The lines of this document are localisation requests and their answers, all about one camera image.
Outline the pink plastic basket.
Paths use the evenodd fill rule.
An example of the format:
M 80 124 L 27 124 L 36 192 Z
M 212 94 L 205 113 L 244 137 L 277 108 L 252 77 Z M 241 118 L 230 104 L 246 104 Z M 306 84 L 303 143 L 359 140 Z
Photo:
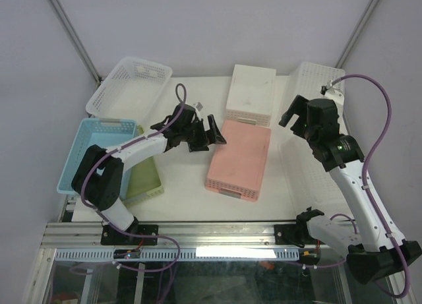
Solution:
M 262 187 L 271 130 L 226 119 L 222 135 L 226 143 L 216 147 L 205 188 L 256 202 Z

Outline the cream white small basket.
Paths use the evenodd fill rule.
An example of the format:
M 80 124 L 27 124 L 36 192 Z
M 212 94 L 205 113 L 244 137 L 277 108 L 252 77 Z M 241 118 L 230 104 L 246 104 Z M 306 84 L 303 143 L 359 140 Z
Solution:
M 236 64 L 224 118 L 269 127 L 275 84 L 275 69 Z

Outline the translucent white shallow basket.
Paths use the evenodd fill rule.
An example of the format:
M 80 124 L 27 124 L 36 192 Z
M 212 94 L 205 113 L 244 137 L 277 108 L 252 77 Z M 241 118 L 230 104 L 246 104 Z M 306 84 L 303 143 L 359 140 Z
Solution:
M 125 57 L 106 76 L 86 104 L 102 119 L 131 119 L 144 125 L 167 86 L 171 67 L 138 57 Z

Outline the light blue plastic basket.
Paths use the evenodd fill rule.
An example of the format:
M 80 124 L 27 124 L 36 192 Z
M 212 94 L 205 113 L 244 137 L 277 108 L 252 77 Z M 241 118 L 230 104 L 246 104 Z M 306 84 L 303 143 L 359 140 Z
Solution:
M 71 187 L 71 181 L 90 146 L 95 144 L 101 148 L 117 146 L 131 140 L 136 135 L 136 121 L 131 119 L 83 119 L 60 176 L 57 192 L 63 195 L 76 195 Z

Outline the large white perforated basket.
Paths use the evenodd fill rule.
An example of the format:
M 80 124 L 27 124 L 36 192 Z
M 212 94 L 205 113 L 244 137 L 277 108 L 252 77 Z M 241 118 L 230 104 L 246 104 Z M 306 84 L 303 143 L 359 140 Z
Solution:
M 296 95 L 301 95 L 308 100 L 322 98 L 320 93 L 322 86 L 345 75 L 346 72 L 343 69 L 302 62 L 289 74 L 285 90 L 286 101 L 292 102 Z

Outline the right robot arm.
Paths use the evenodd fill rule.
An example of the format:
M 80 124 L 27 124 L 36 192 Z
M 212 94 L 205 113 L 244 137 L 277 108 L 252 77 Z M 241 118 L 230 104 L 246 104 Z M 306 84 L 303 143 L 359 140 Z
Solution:
M 333 100 L 308 100 L 298 95 L 282 115 L 280 126 L 298 116 L 294 135 L 307 141 L 313 156 L 340 188 L 359 232 L 354 234 L 330 221 L 318 209 L 308 208 L 296 217 L 286 241 L 303 248 L 313 239 L 329 245 L 345 258 L 360 284 L 404 271 L 421 256 L 417 241 L 409 241 L 383 206 L 370 179 L 362 174 L 364 155 L 357 141 L 340 132 L 338 109 Z

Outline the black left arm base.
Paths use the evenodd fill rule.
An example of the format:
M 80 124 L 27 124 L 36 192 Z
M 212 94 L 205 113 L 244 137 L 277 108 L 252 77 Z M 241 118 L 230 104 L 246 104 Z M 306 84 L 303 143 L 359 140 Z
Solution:
M 138 223 L 121 233 L 110 225 L 103 225 L 100 245 L 105 246 L 155 246 L 158 243 L 158 225 Z

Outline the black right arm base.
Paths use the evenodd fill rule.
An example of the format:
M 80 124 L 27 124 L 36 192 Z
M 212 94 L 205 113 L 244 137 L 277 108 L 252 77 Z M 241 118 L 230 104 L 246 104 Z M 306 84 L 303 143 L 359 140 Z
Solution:
M 306 211 L 296 216 L 293 224 L 274 225 L 275 244 L 295 245 L 299 248 L 304 248 L 305 245 L 316 245 L 317 240 L 310 236 L 307 223 L 317 216 L 324 216 L 324 213 L 308 207 Z

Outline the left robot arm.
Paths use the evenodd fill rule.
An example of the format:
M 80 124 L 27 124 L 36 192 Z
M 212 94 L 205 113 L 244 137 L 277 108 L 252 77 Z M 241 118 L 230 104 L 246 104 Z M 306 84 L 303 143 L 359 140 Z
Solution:
M 123 177 L 137 164 L 182 142 L 187 143 L 190 152 L 208 151 L 212 144 L 225 144 L 214 116 L 210 114 L 207 120 L 208 130 L 197 108 L 179 104 L 171 115 L 139 137 L 111 148 L 90 146 L 73 177 L 72 189 L 83 204 L 94 209 L 115 230 L 121 242 L 132 243 L 140 232 L 138 220 L 120 199 Z

